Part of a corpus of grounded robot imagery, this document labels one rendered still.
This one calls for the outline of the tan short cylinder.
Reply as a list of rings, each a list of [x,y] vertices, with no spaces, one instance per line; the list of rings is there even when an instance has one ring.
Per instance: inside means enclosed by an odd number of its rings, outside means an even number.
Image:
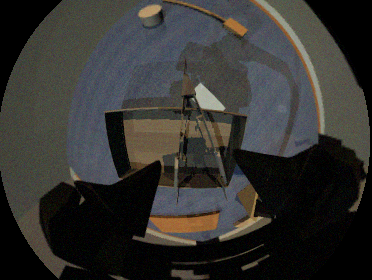
[[[146,27],[157,26],[157,23],[163,22],[162,8],[157,4],[150,4],[139,11],[139,19]]]

